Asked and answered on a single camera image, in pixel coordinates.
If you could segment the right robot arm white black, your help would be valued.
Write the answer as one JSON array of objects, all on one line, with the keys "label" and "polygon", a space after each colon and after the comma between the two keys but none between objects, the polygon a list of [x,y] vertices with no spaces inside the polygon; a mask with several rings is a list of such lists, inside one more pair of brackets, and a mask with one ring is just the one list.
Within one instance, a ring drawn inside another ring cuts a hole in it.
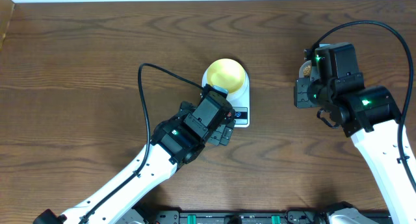
[{"label": "right robot arm white black", "polygon": [[370,167],[393,223],[415,222],[415,156],[401,113],[390,91],[365,87],[356,51],[350,43],[306,49],[305,62],[294,85],[296,108],[327,112],[323,122],[341,127]]}]

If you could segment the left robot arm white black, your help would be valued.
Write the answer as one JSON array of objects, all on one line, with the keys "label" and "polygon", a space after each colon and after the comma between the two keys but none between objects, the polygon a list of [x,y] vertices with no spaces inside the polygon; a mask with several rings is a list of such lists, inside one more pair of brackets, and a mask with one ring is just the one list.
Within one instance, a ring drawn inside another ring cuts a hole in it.
[{"label": "left robot arm white black", "polygon": [[225,145],[231,138],[235,111],[223,94],[210,91],[198,105],[183,101],[176,115],[155,128],[147,145],[96,193],[61,215],[50,209],[40,223],[116,223],[148,192],[191,163],[206,143]]}]

